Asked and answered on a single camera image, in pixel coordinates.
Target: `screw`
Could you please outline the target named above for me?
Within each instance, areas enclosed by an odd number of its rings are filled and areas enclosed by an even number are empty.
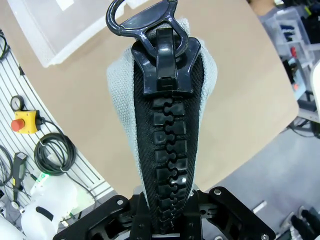
[[[220,194],[221,194],[221,191],[220,191],[219,189],[215,189],[215,190],[213,191],[213,193],[214,193],[215,195],[220,195]]]
[[[262,234],[261,240],[269,240],[269,236],[267,234]]]

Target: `red button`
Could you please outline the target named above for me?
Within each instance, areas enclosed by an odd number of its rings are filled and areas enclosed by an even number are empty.
[[[18,132],[25,127],[25,121],[23,119],[16,119],[11,122],[11,128],[13,131]]]

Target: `gray knit fabric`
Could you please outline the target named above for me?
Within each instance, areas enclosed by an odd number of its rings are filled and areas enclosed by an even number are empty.
[[[190,35],[188,20],[182,18],[178,20],[181,27]],[[169,25],[163,24],[159,28],[168,28]],[[205,43],[201,43],[200,54],[203,61],[204,81],[201,91],[200,113],[199,113],[199,128],[206,102],[209,95],[212,93],[217,81],[217,65],[205,47]],[[144,180],[141,173],[139,163],[139,151],[137,141],[137,128],[135,117],[134,104],[134,57],[131,54],[131,47],[129,47],[120,59],[113,62],[107,69],[108,88],[112,97],[112,101],[120,121],[124,127],[125,133],[128,137],[129,145],[135,159],[136,167],[141,178],[144,196],[147,198],[147,193],[144,185]]]

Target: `person's leg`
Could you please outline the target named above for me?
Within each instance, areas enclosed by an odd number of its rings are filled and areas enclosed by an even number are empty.
[[[315,240],[318,235],[314,234],[311,228],[301,219],[294,215],[291,218],[292,226],[297,229],[303,240]]]
[[[312,228],[314,233],[320,235],[320,220],[315,215],[311,214],[308,210],[302,210],[301,215],[310,224],[310,227]]]

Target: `zipper tooth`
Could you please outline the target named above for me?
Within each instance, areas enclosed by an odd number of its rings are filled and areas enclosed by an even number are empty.
[[[153,143],[159,146],[155,151],[158,166],[158,221],[160,231],[164,234],[174,228],[175,219],[180,216],[186,203],[187,130],[183,102],[174,97],[156,98],[153,100],[153,109],[153,126],[156,128]]]

